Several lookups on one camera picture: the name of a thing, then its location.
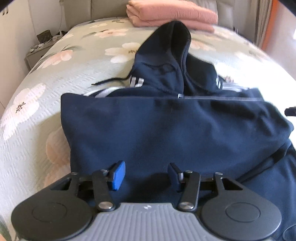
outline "floral bedspread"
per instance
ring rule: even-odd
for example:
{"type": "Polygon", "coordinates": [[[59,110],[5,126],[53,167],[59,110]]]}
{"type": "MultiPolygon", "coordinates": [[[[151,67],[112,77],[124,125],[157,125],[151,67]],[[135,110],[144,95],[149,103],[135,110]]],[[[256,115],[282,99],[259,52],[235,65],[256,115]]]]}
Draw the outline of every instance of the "floral bedspread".
{"type": "MultiPolygon", "coordinates": [[[[119,18],[80,24],[20,84],[0,123],[0,241],[15,238],[10,215],[18,203],[70,172],[60,96],[87,94],[98,90],[92,83],[126,77],[137,49],[154,30],[135,28],[128,19],[119,18]]],[[[296,81],[247,40],[221,27],[215,27],[213,34],[191,33],[190,53],[213,63],[229,82],[259,88],[281,113],[296,106],[296,81]]],[[[296,124],[296,118],[289,120],[296,124]]],[[[290,138],[296,144],[295,131],[290,138]]]]}

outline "headboard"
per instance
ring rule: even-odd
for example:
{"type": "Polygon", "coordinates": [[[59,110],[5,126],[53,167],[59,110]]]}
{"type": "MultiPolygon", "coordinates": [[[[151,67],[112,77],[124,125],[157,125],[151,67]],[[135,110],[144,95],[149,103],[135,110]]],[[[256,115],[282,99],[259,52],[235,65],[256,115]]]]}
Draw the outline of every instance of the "headboard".
{"type": "MultiPolygon", "coordinates": [[[[233,29],[235,0],[190,1],[215,11],[219,17],[218,25],[233,29]]],[[[100,18],[126,17],[127,2],[128,0],[64,0],[67,27],[70,29],[77,24],[100,18]]]]}

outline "pink blanket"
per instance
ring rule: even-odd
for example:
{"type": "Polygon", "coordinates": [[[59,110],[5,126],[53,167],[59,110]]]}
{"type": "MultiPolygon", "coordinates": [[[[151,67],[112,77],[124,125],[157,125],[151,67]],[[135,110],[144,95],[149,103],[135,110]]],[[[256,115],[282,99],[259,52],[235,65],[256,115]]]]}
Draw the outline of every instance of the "pink blanket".
{"type": "Polygon", "coordinates": [[[127,9],[142,21],[197,20],[217,24],[218,15],[212,10],[182,0],[130,0],[127,9]]]}
{"type": "MultiPolygon", "coordinates": [[[[142,21],[141,19],[139,19],[138,16],[131,13],[128,9],[126,10],[126,13],[128,14],[129,19],[131,20],[132,24],[135,27],[159,27],[173,20],[173,19],[164,19],[164,20],[154,20],[154,21],[142,21]]],[[[178,20],[184,23],[188,29],[203,30],[203,31],[208,31],[210,33],[214,32],[214,28],[210,24],[201,23],[196,20],[184,20],[184,19],[178,19],[178,20]]]]}

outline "orange curtain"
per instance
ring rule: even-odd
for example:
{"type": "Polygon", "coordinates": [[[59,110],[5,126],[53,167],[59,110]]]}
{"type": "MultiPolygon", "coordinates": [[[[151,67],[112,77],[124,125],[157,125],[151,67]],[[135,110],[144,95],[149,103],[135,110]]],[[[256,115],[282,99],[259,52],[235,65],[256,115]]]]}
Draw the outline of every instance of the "orange curtain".
{"type": "Polygon", "coordinates": [[[265,37],[263,40],[262,50],[265,51],[270,39],[270,36],[272,34],[272,30],[274,28],[274,23],[276,21],[276,14],[279,8],[279,0],[272,0],[272,6],[271,6],[271,12],[270,17],[267,25],[267,30],[265,33],[265,37]]]}

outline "mattress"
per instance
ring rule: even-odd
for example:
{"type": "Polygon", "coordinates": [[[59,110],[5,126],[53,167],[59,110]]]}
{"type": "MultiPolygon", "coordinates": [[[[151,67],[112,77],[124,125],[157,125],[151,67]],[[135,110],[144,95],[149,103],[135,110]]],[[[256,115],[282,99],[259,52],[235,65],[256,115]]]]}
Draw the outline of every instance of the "mattress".
{"type": "MultiPolygon", "coordinates": [[[[61,128],[60,96],[91,94],[125,82],[91,84],[126,77],[139,46],[155,28],[135,28],[126,18],[100,19],[72,28],[35,65],[11,98],[0,124],[0,241],[11,241],[13,208],[70,172],[70,148],[61,128]]],[[[296,106],[296,81],[263,51],[234,32],[215,26],[191,31],[190,53],[214,64],[241,91],[259,88],[284,114],[296,106]]],[[[296,124],[296,118],[288,118],[296,124]]],[[[296,132],[291,141],[296,144],[296,132]]]]}

